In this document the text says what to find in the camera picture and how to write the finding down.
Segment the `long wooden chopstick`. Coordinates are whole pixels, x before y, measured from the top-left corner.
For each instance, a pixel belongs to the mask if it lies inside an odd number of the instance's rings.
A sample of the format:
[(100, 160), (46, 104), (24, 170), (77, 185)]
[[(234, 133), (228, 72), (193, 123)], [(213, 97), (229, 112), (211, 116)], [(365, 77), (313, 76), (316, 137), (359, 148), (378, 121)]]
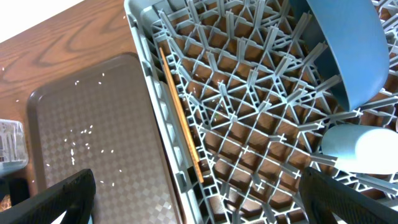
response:
[(159, 48), (159, 52), (160, 52), (160, 55), (161, 55), (161, 58), (162, 58), (162, 61), (163, 61), (163, 68), (165, 70), (165, 77), (166, 77), (166, 80), (167, 80), (167, 83), (168, 83), (168, 86), (169, 86), (170, 93), (172, 95), (172, 99), (173, 99), (173, 102), (174, 102), (174, 105), (175, 105), (175, 109), (177, 111), (178, 120), (179, 120), (180, 125), (182, 127), (183, 135), (184, 135), (185, 141), (186, 141), (187, 146), (188, 146), (189, 153), (190, 153), (192, 161), (193, 161), (193, 166), (194, 166), (195, 171), (197, 173), (198, 180), (200, 181), (200, 183), (204, 183), (203, 174), (202, 174), (202, 172), (200, 170), (200, 166), (199, 166), (199, 161), (200, 160), (199, 160), (199, 156), (198, 156), (198, 153), (197, 153), (197, 150), (196, 150), (196, 147), (195, 147), (195, 143), (193, 141), (193, 138), (192, 138), (192, 135), (191, 135), (191, 132), (190, 132), (190, 128), (189, 128), (189, 125), (188, 125), (188, 122), (187, 122), (187, 119), (186, 119), (182, 104), (180, 102), (180, 98), (178, 97), (178, 91), (177, 91), (177, 88), (175, 86), (175, 83), (174, 83), (174, 80), (173, 80), (173, 77), (172, 77), (172, 74), (171, 74), (171, 71), (170, 71), (170, 68), (169, 68), (169, 64), (167, 62), (167, 59), (166, 59), (166, 56), (164, 54), (164, 51), (163, 51), (162, 47)]

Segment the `dark blue plate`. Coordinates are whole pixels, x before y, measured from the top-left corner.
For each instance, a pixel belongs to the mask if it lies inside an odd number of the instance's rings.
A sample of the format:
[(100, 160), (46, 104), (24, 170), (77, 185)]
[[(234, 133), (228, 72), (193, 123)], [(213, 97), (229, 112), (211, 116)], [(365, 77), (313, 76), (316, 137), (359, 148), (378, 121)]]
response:
[(327, 44), (315, 65), (324, 79), (341, 77), (331, 88), (341, 107), (351, 111), (377, 95), (388, 78), (389, 51), (372, 2), (291, 0), (290, 5), (296, 20), (311, 15), (302, 34), (308, 49)]

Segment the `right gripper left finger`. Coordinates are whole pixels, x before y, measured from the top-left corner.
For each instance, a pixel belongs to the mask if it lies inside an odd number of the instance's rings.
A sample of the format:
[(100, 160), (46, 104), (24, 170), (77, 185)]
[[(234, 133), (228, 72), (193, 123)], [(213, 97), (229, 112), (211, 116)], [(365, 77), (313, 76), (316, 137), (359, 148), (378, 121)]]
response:
[(64, 214), (62, 223), (87, 224), (95, 193), (93, 172), (91, 169), (83, 169), (1, 212), (1, 223), (52, 223)]

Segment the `light blue cup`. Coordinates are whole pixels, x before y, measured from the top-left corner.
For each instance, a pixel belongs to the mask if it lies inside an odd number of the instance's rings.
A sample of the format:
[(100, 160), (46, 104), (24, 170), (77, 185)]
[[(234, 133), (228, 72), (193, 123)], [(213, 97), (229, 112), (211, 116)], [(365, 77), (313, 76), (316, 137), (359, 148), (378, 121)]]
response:
[(339, 170), (387, 175), (397, 172), (397, 132), (375, 126), (340, 124), (322, 137), (322, 153)]

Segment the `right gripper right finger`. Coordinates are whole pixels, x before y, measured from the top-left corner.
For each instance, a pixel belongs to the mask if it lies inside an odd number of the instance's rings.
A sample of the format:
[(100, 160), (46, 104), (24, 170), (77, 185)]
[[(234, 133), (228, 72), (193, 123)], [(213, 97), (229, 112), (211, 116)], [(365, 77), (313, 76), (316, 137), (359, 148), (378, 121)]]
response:
[(397, 223), (397, 212), (343, 185), (314, 168), (306, 167), (299, 193), (310, 223)]

